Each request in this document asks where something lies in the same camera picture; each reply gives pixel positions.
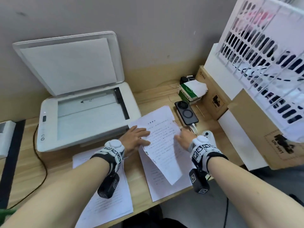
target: white plastic basket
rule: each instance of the white plastic basket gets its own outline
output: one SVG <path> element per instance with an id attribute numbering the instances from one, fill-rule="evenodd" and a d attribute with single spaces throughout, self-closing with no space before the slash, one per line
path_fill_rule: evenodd
<path id="1" fill-rule="evenodd" d="M 279 0 L 238 0 L 216 49 L 219 60 L 294 142 L 304 142 L 303 16 Z"/>

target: black strip on desk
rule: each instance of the black strip on desk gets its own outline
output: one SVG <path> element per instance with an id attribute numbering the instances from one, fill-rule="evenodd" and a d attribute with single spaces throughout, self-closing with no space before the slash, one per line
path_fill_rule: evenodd
<path id="1" fill-rule="evenodd" d="M 121 92 L 119 90 L 119 87 L 114 88 L 114 92 L 115 92 L 118 103 L 121 105 L 121 108 L 123 109 L 125 119 L 126 120 L 130 119 L 127 108 L 126 108 L 126 105 L 125 105 L 125 102 L 123 101 L 123 97 L 122 97 Z"/>
<path id="2" fill-rule="evenodd" d="M 18 160 L 25 120 L 16 122 L 9 153 L 6 157 L 0 181 L 0 209 L 6 209 L 12 189 L 16 164 Z"/>

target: wood grain surface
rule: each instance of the wood grain surface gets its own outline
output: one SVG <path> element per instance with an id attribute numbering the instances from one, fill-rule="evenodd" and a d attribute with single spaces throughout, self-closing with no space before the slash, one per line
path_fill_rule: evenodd
<path id="1" fill-rule="evenodd" d="M 174 107 L 174 102 L 181 100 L 180 97 L 177 95 L 177 86 L 178 84 L 172 84 L 146 91 L 135 92 L 134 96 L 141 111 L 141 114 L 146 115 L 147 113 L 154 111 L 164 105 L 168 105 L 170 106 L 174 114 L 177 124 L 181 126 L 181 122 L 176 114 L 176 110 Z M 222 130 L 221 126 L 217 121 L 212 119 L 211 115 L 208 113 L 202 103 L 200 102 L 197 105 L 192 105 L 192 109 L 199 119 L 199 123 L 197 124 L 198 132 L 202 133 L 204 130 L 211 130 L 214 133 L 218 148 L 229 158 L 230 161 L 237 165 L 242 165 L 243 162 L 241 158 L 236 153 L 235 149 L 233 148 L 226 134 Z M 13 180 L 13 187 L 9 200 L 9 207 L 24 198 L 29 192 L 35 189 L 44 179 L 45 171 L 42 164 L 34 154 L 32 143 L 33 134 L 37 127 L 38 121 L 38 118 L 29 119 L 26 121 L 17 167 Z M 54 182 L 58 178 L 58 176 L 72 169 L 73 155 L 86 150 L 100 147 L 104 145 L 104 143 L 105 141 L 102 141 L 85 147 L 72 146 L 59 151 L 39 153 L 39 156 L 42 158 L 48 168 L 47 180 L 41 186 L 41 188 L 46 187 L 50 183 Z M 2 171 L 1 167 L 3 164 L 4 161 L 0 160 L 0 171 Z M 125 172 L 131 192 L 134 212 L 122 218 L 103 224 L 99 227 L 112 226 L 128 217 L 145 211 L 150 207 L 153 207 L 165 200 L 182 194 L 183 192 L 186 192 L 187 190 L 192 188 L 188 187 L 180 192 L 158 200 L 157 202 L 152 202 L 142 162 L 138 153 L 135 153 L 133 156 L 125 160 Z"/>

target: black pants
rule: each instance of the black pants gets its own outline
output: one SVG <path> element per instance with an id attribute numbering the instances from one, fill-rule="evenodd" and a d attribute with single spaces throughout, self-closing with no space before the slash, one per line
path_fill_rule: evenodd
<path id="1" fill-rule="evenodd" d="M 139 213 L 123 221 L 123 228 L 187 228 L 179 221 L 170 218 L 163 218 L 159 221 L 153 221 L 146 213 Z"/>

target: scanner lid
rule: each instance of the scanner lid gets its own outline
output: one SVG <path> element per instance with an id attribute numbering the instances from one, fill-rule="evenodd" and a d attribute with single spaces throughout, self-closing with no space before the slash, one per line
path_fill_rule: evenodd
<path id="1" fill-rule="evenodd" d="M 112 31 L 16 42 L 13 48 L 53 96 L 124 81 Z"/>

